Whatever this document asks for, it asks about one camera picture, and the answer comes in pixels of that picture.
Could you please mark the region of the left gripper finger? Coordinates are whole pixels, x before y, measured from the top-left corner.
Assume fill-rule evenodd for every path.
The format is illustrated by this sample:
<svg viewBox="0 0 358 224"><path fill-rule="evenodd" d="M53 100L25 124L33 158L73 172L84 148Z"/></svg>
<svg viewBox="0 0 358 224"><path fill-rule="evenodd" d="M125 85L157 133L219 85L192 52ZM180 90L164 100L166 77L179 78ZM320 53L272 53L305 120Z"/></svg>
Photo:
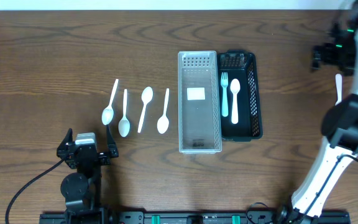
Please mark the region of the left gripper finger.
<svg viewBox="0 0 358 224"><path fill-rule="evenodd" d="M107 145L108 145L108 149L110 152L116 152L117 151L117 147L116 147L116 143L115 140L113 139L113 136L111 134L111 130L109 125L106 125L106 138L107 138Z"/></svg>
<svg viewBox="0 0 358 224"><path fill-rule="evenodd" d="M73 141L73 130L69 128L65 137L63 138L62 142L59 145L59 149L66 149L67 144L72 141Z"/></svg>

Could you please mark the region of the white plastic fork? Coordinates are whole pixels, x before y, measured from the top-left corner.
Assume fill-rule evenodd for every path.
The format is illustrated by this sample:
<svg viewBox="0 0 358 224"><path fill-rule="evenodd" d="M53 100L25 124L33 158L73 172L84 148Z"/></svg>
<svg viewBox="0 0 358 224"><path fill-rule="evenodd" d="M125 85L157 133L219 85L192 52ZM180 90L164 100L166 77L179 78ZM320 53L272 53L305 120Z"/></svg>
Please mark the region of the white plastic fork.
<svg viewBox="0 0 358 224"><path fill-rule="evenodd" d="M338 105L342 101L342 75L337 73L335 76L336 82L336 93L337 93L337 101L335 105Z"/></svg>

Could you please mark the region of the pale blue plastic fork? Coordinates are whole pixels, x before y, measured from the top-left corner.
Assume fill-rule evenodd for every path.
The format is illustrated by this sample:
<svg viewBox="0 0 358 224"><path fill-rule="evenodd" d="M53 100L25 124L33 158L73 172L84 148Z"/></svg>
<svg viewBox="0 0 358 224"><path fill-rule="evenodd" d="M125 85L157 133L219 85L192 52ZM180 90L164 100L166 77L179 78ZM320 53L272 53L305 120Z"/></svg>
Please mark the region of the pale blue plastic fork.
<svg viewBox="0 0 358 224"><path fill-rule="evenodd" d="M221 86L222 86L222 110L221 115L227 117L229 114L228 111L228 102L227 102L227 86L228 86L228 74L227 72L222 72L221 74Z"/></svg>

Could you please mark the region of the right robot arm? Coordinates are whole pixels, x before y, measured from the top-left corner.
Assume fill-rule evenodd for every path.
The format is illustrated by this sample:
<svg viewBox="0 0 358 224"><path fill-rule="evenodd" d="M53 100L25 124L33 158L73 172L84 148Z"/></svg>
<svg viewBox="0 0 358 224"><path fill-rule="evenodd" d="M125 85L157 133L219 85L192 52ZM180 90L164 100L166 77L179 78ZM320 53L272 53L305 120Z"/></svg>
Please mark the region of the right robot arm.
<svg viewBox="0 0 358 224"><path fill-rule="evenodd" d="M313 48L311 69L321 63L336 65L345 75L353 77L347 97L342 97L342 85L337 83L336 104L325 114L321 147L308 175L275 216L275 223L341 223L336 215L322 218L324 203L345 171L358 160L358 1L354 1L342 30L334 22L330 31L333 42Z"/></svg>

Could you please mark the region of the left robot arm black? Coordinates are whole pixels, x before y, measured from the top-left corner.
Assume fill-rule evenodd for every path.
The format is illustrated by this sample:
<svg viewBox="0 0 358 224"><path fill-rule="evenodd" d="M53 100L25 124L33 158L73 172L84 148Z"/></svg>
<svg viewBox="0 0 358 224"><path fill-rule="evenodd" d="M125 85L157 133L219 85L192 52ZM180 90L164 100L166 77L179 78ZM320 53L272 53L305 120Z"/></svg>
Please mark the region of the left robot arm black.
<svg viewBox="0 0 358 224"><path fill-rule="evenodd" d="M109 125L106 125L108 150L97 151L95 133L78 134L69 129L57 147L57 157L76 172L67 175L60 191L65 198L66 223L117 223L117 215L101 205L101 167L119 156Z"/></svg>

